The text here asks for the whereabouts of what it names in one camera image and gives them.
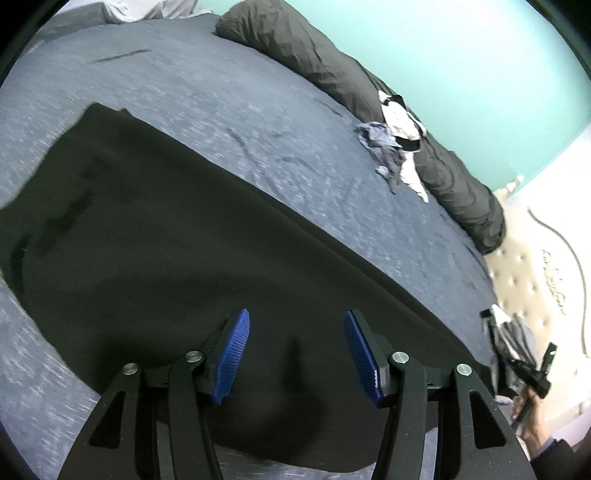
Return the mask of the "person right hand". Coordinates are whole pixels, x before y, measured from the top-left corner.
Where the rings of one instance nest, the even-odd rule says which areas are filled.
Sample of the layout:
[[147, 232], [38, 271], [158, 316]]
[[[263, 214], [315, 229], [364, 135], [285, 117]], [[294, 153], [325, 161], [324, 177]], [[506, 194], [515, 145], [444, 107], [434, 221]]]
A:
[[512, 420], [517, 420], [526, 405], [530, 406], [530, 411], [521, 422], [520, 437], [526, 445], [530, 458], [534, 459], [552, 443], [554, 438], [546, 422], [544, 401], [529, 387], [514, 399]]

